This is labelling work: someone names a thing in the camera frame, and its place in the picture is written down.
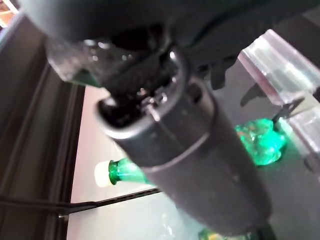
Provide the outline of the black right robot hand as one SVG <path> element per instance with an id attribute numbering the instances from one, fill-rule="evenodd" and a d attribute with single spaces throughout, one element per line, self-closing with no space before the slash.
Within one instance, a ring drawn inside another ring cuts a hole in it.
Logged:
<path id="1" fill-rule="evenodd" d="M 103 132 L 176 205 L 225 236 L 265 225 L 270 197 L 211 90 L 240 52 L 317 0 L 22 0 L 69 83 L 103 88 Z"/>

